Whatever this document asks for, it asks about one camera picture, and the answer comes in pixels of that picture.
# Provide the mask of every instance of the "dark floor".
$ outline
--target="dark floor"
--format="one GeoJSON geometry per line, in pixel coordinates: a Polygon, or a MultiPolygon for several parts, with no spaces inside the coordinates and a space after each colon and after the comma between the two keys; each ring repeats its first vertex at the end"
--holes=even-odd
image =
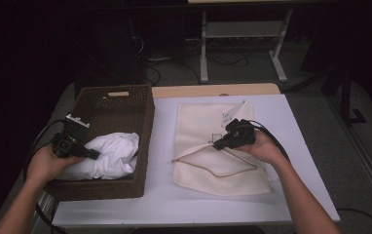
{"type": "MultiPolygon", "coordinates": [[[[269,60],[268,47],[262,45],[248,53],[212,54],[213,59],[228,59],[240,57],[241,61],[235,67],[208,61],[209,85],[237,83],[276,83],[281,90],[290,88],[305,80],[312,74],[300,71],[304,55],[309,43],[286,42],[280,53],[280,61],[288,77],[287,83],[280,83],[269,60]]],[[[198,85],[199,56],[192,56],[184,63],[165,60],[150,63],[154,69],[147,69],[148,78],[157,86],[198,85]]],[[[365,124],[353,124],[346,127],[339,118],[339,92],[334,97],[325,97],[321,92],[325,79],[319,80],[306,89],[287,94],[288,102],[303,133],[305,141],[316,162],[316,166],[325,183],[336,208],[355,209],[372,215],[372,182],[356,149],[356,143],[351,139],[357,136],[364,146],[365,153],[372,159],[372,103],[366,92],[356,83],[352,86],[352,108],[359,109],[366,119],[365,124]]],[[[66,113],[73,104],[73,86],[70,85],[59,100],[54,115],[66,113]]],[[[11,197],[1,213],[10,204],[16,194],[19,183],[14,187],[11,197]]],[[[352,211],[339,211],[341,221],[338,223],[343,233],[372,233],[372,218],[366,214],[352,211]]],[[[260,226],[265,233],[292,233],[291,225],[260,226]]],[[[76,229],[69,233],[130,233],[131,229],[76,229]]],[[[36,233],[49,233],[46,227],[41,227],[36,233]]]]}

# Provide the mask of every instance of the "forearm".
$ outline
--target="forearm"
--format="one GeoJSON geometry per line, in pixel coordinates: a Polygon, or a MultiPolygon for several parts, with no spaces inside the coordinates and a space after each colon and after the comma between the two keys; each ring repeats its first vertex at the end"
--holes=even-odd
{"type": "Polygon", "coordinates": [[[0,233],[30,233],[35,204],[43,191],[43,184],[27,181],[0,221],[0,233]]]}
{"type": "Polygon", "coordinates": [[[290,163],[282,157],[273,166],[279,175],[297,233],[340,233],[290,163]]]}

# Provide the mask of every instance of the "person's left hand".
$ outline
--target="person's left hand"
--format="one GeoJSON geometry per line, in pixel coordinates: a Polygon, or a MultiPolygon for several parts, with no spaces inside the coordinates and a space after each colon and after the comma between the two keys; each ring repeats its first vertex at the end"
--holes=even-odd
{"type": "Polygon", "coordinates": [[[32,180],[39,184],[46,184],[60,175],[66,167],[84,160],[84,158],[75,156],[58,158],[52,149],[51,145],[46,145],[34,154],[28,166],[26,181],[32,180]]]}

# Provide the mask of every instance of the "hand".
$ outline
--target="hand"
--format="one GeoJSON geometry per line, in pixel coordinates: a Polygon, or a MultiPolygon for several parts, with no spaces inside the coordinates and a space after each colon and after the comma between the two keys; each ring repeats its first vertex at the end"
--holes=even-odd
{"type": "Polygon", "coordinates": [[[60,175],[66,167],[84,160],[75,156],[58,158],[52,150],[51,145],[46,145],[34,154],[27,170],[26,181],[31,180],[44,185],[60,175]]]}
{"type": "Polygon", "coordinates": [[[256,141],[254,144],[243,145],[237,150],[249,153],[262,162],[274,165],[284,156],[274,142],[263,132],[255,130],[256,141]]]}

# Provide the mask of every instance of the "person's right hand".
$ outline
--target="person's right hand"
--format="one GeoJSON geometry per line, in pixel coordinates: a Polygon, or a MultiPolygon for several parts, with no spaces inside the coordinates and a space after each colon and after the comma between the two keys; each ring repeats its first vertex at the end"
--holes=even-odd
{"type": "Polygon", "coordinates": [[[249,153],[262,162],[274,165],[284,156],[274,142],[263,132],[255,130],[256,141],[254,144],[247,144],[237,147],[237,150],[249,153]]]}

